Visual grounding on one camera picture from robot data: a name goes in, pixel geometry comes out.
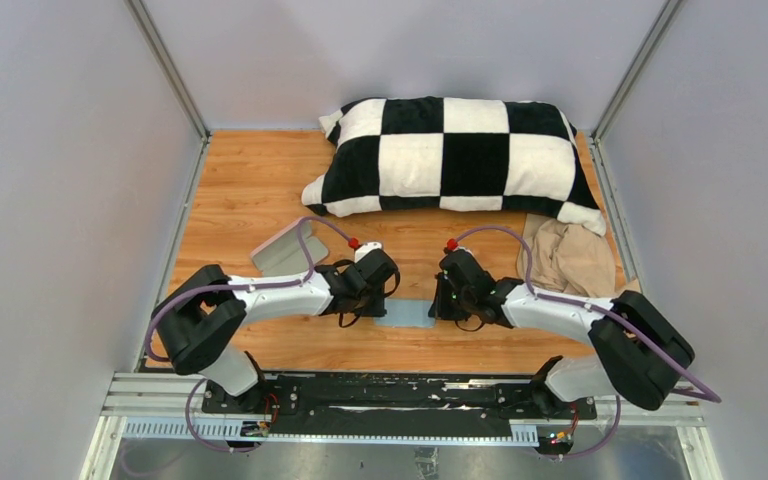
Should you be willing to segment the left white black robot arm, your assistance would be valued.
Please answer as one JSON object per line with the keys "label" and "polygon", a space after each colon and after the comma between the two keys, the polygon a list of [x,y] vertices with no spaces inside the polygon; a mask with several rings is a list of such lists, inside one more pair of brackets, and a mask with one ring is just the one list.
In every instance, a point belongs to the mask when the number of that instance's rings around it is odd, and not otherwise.
{"label": "left white black robot arm", "polygon": [[355,259],[284,276],[233,276],[210,264],[155,308],[152,328],[176,374],[212,381],[239,411],[253,413],[267,389],[252,356],[232,344],[241,327],[297,315],[382,317],[392,294],[386,286],[400,283],[398,266],[377,243],[363,245]]}

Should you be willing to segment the blue lens cloth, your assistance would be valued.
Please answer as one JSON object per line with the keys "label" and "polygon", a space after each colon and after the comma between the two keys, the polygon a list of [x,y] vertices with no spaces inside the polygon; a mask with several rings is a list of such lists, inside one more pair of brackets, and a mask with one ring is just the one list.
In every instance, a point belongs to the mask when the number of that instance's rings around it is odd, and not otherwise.
{"label": "blue lens cloth", "polygon": [[428,300],[387,299],[385,315],[376,317],[374,323],[389,328],[433,328],[436,320],[429,315],[431,307]]}

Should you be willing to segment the pink glasses case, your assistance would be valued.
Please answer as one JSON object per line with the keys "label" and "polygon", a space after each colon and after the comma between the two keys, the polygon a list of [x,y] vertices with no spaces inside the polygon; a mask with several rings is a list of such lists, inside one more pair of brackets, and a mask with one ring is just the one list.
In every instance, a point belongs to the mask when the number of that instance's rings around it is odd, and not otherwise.
{"label": "pink glasses case", "polygon": [[328,248],[314,234],[310,222],[305,222],[300,228],[297,224],[294,222],[288,225],[251,251],[250,259],[264,277],[291,275],[308,269],[298,234],[314,263],[329,255]]}

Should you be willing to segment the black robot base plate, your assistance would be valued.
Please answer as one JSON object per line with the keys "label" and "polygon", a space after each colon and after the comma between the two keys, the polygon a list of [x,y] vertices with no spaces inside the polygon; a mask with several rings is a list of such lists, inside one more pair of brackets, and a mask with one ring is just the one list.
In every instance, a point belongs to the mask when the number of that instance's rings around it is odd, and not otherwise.
{"label": "black robot base plate", "polygon": [[594,420],[592,401],[545,414],[532,400],[528,374],[458,374],[268,370],[239,397],[212,381],[201,412],[254,417],[275,435],[443,441],[503,441],[513,426]]}

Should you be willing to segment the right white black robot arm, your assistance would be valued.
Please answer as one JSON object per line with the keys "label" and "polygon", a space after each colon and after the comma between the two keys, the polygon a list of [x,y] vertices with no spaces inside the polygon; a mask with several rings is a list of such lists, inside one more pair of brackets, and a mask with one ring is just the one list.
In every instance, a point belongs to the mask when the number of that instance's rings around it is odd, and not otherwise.
{"label": "right white black robot arm", "polygon": [[531,403],[544,417],[602,395],[657,410],[695,359],[690,343],[641,293],[588,298],[496,280],[462,248],[447,252],[439,267],[430,316],[547,331],[593,349],[588,357],[552,357],[534,374]]}

